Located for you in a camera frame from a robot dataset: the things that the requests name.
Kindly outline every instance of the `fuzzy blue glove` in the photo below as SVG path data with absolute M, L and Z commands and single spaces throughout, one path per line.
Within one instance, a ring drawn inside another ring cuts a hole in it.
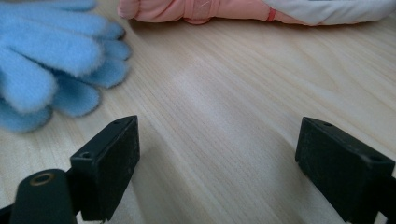
M 0 2 L 0 126 L 29 132 L 52 109 L 82 116 L 95 109 L 95 88 L 124 80 L 130 51 L 123 29 L 87 12 L 93 0 Z

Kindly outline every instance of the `wooden table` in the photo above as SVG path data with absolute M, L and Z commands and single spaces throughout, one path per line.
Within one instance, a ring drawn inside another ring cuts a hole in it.
M 110 121 L 139 117 L 141 160 L 109 223 L 343 223 L 294 161 L 302 117 L 396 160 L 396 13 L 304 27 L 119 21 L 131 71 L 90 115 L 0 131 L 0 207 L 26 176 L 70 167 Z

